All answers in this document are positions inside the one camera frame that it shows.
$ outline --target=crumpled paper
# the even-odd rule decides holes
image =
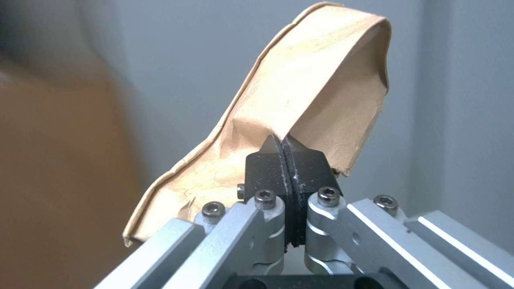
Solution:
[[[290,133],[348,176],[388,90],[390,38],[385,18],[340,4],[300,13],[259,55],[207,139],[148,188],[125,244],[146,241],[170,218],[193,221],[207,202],[232,206],[246,156],[270,134]]]

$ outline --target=bolt head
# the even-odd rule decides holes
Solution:
[[[341,194],[334,187],[321,187],[318,190],[318,203],[323,207],[335,207],[339,205]]]
[[[245,184],[237,185],[237,198],[242,200],[245,198]]]
[[[269,210],[277,204],[277,197],[272,190],[259,190],[255,193],[255,206],[259,210]]]
[[[384,211],[389,213],[391,216],[396,215],[398,211],[398,202],[391,196],[378,195],[373,199],[373,203],[382,208]]]
[[[204,220],[216,224],[225,215],[225,206],[220,202],[208,202],[201,209]]]

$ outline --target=brown paper bag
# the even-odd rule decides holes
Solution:
[[[123,238],[151,237],[170,218],[189,221],[209,201],[230,207],[245,158],[269,134],[290,133],[348,176],[388,90],[390,23],[318,3],[259,55],[211,134],[146,191]]]

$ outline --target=gray wall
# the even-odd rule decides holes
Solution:
[[[207,136],[259,52],[311,3],[85,1],[93,47],[130,87],[148,183]],[[391,89],[341,180],[347,198],[440,209],[514,254],[514,2],[344,3],[393,24]]]

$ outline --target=silver metal link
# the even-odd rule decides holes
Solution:
[[[514,287],[514,257],[445,214],[435,211],[405,225],[483,284]]]
[[[371,200],[337,213],[316,206],[308,210],[316,216],[309,216],[311,224],[332,237],[364,272],[387,268],[410,288],[485,288]]]
[[[169,220],[153,237],[105,277],[97,289],[159,288],[204,238],[204,229]]]
[[[281,271],[285,205],[279,197],[275,204],[235,203],[163,288],[222,287],[233,273]]]

